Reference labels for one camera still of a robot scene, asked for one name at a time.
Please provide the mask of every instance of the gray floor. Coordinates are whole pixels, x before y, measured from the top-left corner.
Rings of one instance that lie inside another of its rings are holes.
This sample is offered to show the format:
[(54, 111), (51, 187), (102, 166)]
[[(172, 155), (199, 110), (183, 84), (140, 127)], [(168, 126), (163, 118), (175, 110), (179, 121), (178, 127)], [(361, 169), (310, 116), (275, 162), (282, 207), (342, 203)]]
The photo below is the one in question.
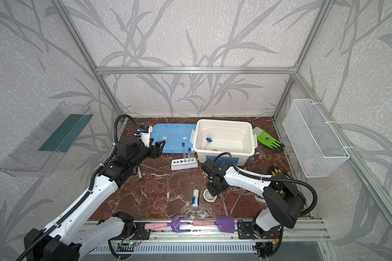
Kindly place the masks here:
[[(116, 260), (112, 255), (86, 255), (81, 261)], [(257, 261), (254, 254), (136, 254), (130, 256), (128, 261)], [(291, 260), (291, 261), (323, 261), (316, 242), (282, 242), (277, 253), (269, 260)]]

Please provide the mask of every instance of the red marble surface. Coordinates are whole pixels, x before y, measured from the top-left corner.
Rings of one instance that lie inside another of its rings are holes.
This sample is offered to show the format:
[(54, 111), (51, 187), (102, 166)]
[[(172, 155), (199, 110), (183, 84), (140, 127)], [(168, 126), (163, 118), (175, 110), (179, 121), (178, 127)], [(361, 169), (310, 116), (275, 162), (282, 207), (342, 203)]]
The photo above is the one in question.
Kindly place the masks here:
[[(201, 118), (142, 118), (136, 123), (155, 125), (157, 123), (196, 124)], [(269, 117), (227, 117), (209, 118), (249, 122), (278, 138), (272, 118)], [(122, 136), (132, 134), (132, 123), (126, 125)], [(191, 218), (253, 218), (267, 206), (260, 196), (238, 187), (229, 187), (220, 193), (215, 202), (203, 198), (203, 191), (209, 181), (200, 168), (171, 170), (171, 160), (180, 154), (162, 154), (158, 159), (147, 158), (141, 163), (143, 179), (132, 175), (114, 194), (107, 198), (90, 219), (108, 219), (113, 213), (123, 211), (135, 219), (169, 219), (176, 215), (188, 214)], [(259, 143), (255, 154), (241, 168), (257, 173), (266, 173), (270, 166), (279, 166), (289, 173), (289, 165), (283, 152), (275, 153)], [(199, 208), (192, 209), (193, 190), (200, 191)]]

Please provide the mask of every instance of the container handle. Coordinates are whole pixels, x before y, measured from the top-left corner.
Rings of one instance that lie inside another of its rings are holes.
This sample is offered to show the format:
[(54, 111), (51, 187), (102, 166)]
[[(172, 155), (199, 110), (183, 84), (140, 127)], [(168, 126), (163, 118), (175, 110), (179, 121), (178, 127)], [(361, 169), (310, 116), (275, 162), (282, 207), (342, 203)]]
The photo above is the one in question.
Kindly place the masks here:
[(192, 130), (192, 135), (190, 136), (190, 143), (191, 144), (194, 144), (195, 143), (195, 141), (193, 140), (193, 133), (195, 132), (195, 130), (193, 129)]
[(257, 134), (253, 134), (252, 142), (253, 142), (254, 148), (257, 148), (258, 147)]

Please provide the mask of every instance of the wall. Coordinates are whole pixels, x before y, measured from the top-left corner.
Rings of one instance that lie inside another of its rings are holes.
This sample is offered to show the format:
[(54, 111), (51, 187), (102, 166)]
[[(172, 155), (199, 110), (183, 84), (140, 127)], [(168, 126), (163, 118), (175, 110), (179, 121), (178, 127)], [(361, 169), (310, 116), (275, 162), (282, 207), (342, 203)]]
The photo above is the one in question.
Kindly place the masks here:
[[(320, 0), (63, 2), (99, 66), (293, 66), (321, 6)], [(105, 76), (124, 111), (140, 117), (271, 116), (287, 79)]]
[(47, 1), (0, 0), (0, 161), (61, 102), (94, 116), (49, 177), (0, 171), (0, 261), (15, 260), (84, 190), (112, 139), (113, 108)]
[[(392, 1), (333, 5), (301, 74), (392, 198)], [(296, 86), (292, 94), (287, 103), (305, 98)], [(288, 106), (277, 118), (287, 143)], [(349, 163), (308, 182), (320, 198), (315, 217), (325, 220), (341, 260), (392, 260), (392, 229)]]

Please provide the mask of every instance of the mesh basket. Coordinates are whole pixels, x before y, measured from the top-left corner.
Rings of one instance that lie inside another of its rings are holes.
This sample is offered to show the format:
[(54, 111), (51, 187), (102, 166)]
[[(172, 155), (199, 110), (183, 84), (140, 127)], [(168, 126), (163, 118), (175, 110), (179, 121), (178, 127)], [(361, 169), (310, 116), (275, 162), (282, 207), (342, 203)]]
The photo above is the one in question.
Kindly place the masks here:
[(326, 177), (350, 158), (311, 99), (293, 100), (283, 126), (306, 177)]

